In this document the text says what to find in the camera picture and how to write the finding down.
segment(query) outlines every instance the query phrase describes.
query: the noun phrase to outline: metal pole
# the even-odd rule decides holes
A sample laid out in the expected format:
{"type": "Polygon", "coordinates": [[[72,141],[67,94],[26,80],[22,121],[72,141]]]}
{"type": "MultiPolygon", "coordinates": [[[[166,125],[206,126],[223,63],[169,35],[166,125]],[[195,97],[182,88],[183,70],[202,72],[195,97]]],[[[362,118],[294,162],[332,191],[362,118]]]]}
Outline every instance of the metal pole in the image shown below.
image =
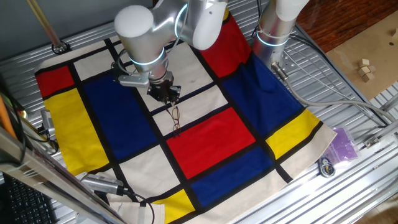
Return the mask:
{"type": "Polygon", "coordinates": [[[55,34],[54,30],[52,29],[50,23],[48,22],[47,18],[44,16],[41,8],[37,4],[36,0],[26,0],[30,8],[32,9],[33,13],[35,14],[37,20],[42,25],[45,33],[48,35],[51,43],[53,44],[53,51],[56,54],[62,54],[68,51],[68,46],[66,43],[62,42],[57,35],[55,34]]]}

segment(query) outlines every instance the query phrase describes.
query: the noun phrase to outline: wooden block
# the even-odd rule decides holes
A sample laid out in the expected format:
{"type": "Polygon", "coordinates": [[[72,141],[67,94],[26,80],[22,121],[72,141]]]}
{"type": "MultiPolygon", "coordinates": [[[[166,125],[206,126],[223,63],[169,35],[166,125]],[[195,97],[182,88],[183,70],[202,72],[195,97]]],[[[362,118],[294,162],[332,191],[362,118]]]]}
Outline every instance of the wooden block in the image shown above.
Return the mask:
{"type": "Polygon", "coordinates": [[[368,82],[368,81],[370,81],[370,80],[372,80],[374,78],[375,78],[375,76],[371,72],[366,73],[364,76],[362,76],[362,79],[363,79],[364,82],[368,82]]]}
{"type": "Polygon", "coordinates": [[[398,28],[394,31],[394,34],[392,35],[393,38],[398,38],[398,28]]]}
{"type": "Polygon", "coordinates": [[[375,68],[375,66],[373,66],[373,65],[368,66],[368,69],[369,69],[371,72],[376,72],[376,68],[375,68]]]}
{"type": "Polygon", "coordinates": [[[368,67],[363,67],[359,69],[358,73],[363,77],[366,73],[370,73],[371,70],[368,67]]]}
{"type": "Polygon", "coordinates": [[[361,60],[361,62],[359,63],[359,66],[362,68],[362,67],[365,67],[365,66],[369,66],[370,64],[369,64],[369,60],[368,59],[364,59],[364,58],[362,58],[362,60],[361,60]]]}

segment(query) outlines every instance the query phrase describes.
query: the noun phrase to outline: metal bracket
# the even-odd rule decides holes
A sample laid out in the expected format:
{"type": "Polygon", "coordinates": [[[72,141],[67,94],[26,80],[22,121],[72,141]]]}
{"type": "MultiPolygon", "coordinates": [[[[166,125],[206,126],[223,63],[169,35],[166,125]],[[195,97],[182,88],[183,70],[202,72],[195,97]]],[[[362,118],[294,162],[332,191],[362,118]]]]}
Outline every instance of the metal bracket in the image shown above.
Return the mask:
{"type": "Polygon", "coordinates": [[[370,139],[368,139],[367,141],[365,141],[365,146],[367,148],[370,148],[371,146],[373,146],[374,144],[379,143],[379,139],[375,136],[371,137],[370,139]]]}

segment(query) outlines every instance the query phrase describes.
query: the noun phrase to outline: mondrian-patterned cloth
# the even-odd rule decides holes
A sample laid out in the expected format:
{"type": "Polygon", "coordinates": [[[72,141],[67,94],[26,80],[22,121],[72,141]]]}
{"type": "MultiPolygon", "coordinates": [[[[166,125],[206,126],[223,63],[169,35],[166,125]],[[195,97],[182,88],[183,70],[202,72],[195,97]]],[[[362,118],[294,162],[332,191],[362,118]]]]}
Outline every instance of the mondrian-patterned cloth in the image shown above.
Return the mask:
{"type": "Polygon", "coordinates": [[[123,49],[115,39],[44,62],[36,79],[68,170],[122,180],[164,204],[166,223],[234,220],[312,165],[335,137],[251,52],[228,12],[210,49],[184,43],[169,54],[182,86],[177,137],[171,105],[113,81],[111,63],[123,49]]]}

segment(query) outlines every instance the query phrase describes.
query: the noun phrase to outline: gray cable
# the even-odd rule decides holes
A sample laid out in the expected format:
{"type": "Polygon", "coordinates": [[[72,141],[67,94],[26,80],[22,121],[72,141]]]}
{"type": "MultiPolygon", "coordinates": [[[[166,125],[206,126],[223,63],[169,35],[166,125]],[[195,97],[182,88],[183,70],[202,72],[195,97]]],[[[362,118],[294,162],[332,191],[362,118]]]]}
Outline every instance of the gray cable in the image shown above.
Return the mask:
{"type": "Polygon", "coordinates": [[[294,95],[294,97],[296,97],[299,100],[299,102],[304,103],[306,105],[310,105],[310,106],[330,106],[330,105],[341,105],[341,104],[360,105],[360,106],[365,106],[367,108],[370,108],[370,109],[373,109],[373,110],[377,111],[381,115],[383,115],[386,118],[388,118],[391,122],[395,121],[395,119],[391,115],[387,114],[385,111],[380,110],[379,108],[377,108],[377,107],[375,107],[373,105],[370,105],[368,103],[364,103],[364,102],[360,102],[360,101],[356,101],[356,100],[340,100],[340,101],[321,102],[321,103],[308,101],[308,100],[302,98],[299,94],[297,94],[297,92],[293,89],[293,86],[290,83],[290,80],[288,78],[285,79],[285,82],[286,82],[286,85],[291,90],[291,92],[294,95]]]}

